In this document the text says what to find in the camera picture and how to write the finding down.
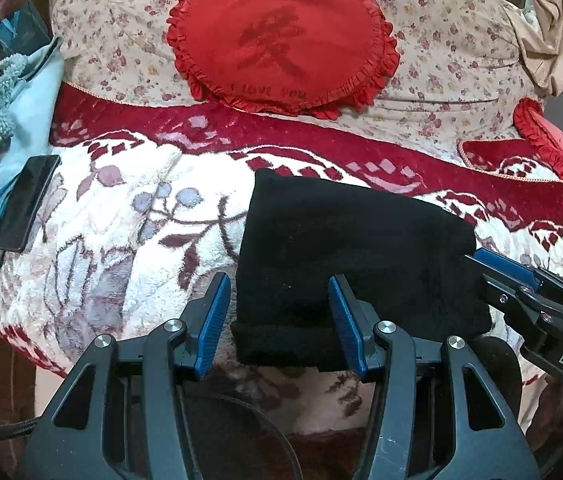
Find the black pants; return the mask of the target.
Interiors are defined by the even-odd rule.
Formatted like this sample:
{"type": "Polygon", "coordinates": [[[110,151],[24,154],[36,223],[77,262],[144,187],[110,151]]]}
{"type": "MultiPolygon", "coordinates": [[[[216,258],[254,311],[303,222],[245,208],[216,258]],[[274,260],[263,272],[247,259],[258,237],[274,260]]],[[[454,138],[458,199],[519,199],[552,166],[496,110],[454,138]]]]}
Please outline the black pants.
{"type": "Polygon", "coordinates": [[[472,339],[492,326],[480,299],[475,229],[415,198],[256,173],[239,249],[236,356],[246,365],[343,370],[328,302],[343,275],[356,298],[411,336],[472,339]]]}

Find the floral quilt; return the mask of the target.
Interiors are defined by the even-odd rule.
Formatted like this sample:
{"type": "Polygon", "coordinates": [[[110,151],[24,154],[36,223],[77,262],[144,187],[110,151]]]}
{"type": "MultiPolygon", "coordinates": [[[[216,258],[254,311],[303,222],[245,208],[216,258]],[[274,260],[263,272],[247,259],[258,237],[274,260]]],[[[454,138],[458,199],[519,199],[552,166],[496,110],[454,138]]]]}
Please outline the floral quilt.
{"type": "Polygon", "coordinates": [[[501,0],[57,0],[66,79],[210,100],[430,154],[513,131],[535,87],[501,0]]]}

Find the red white plush blanket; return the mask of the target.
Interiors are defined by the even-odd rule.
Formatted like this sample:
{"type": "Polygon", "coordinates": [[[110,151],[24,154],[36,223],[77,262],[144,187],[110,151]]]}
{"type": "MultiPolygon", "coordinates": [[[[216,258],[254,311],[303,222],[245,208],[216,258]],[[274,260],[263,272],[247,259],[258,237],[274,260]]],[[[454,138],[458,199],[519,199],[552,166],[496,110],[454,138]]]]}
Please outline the red white plush blanket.
{"type": "Polygon", "coordinates": [[[59,92],[61,163],[27,248],[0,269],[0,335],[65,374],[101,332],[145,335],[237,266],[254,174],[413,196],[475,225],[480,246],[563,277],[563,181],[520,139],[431,152],[388,133],[216,104],[124,105],[59,92]]]}

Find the beige curtain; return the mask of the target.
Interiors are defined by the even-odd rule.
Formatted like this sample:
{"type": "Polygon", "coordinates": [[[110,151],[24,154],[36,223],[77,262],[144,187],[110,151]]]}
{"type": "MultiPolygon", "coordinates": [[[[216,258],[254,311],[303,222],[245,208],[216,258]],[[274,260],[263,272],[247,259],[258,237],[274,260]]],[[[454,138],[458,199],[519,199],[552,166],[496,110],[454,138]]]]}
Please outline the beige curtain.
{"type": "Polygon", "coordinates": [[[533,84],[547,96],[563,92],[563,0],[505,1],[522,63],[533,84]]]}

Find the black smartphone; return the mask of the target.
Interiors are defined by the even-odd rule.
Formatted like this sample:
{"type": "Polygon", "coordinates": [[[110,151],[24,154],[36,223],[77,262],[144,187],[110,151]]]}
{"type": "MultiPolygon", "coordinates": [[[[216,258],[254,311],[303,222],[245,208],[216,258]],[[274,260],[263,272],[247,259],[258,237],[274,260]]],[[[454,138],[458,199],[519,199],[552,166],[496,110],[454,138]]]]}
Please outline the black smartphone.
{"type": "Polygon", "coordinates": [[[30,157],[20,171],[0,214],[0,250],[23,252],[36,214],[60,164],[59,155],[30,157]]]}

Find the red heart pillow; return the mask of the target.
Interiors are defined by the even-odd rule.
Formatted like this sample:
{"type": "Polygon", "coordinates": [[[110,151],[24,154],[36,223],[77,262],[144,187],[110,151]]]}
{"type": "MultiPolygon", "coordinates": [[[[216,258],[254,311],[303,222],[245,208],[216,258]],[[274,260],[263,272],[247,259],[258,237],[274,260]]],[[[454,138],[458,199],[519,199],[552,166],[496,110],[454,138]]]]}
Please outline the red heart pillow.
{"type": "Polygon", "coordinates": [[[401,61],[376,0],[175,0],[168,24],[192,97],[249,113],[364,110],[401,61]]]}

